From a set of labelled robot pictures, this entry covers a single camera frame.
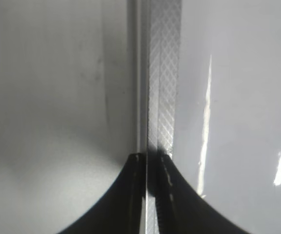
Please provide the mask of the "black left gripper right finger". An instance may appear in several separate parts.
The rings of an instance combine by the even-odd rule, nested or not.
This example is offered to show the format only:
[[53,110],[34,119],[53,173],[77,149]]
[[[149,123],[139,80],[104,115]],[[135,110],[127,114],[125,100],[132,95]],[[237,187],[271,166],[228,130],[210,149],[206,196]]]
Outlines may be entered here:
[[184,179],[166,154],[156,156],[156,210],[161,234],[246,234]]

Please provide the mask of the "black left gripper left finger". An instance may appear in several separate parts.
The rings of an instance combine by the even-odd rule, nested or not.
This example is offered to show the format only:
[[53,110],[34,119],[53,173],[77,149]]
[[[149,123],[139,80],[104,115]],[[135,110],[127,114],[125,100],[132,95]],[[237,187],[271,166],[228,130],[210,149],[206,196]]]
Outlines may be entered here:
[[62,234],[138,234],[145,193],[146,156],[130,154],[117,179]]

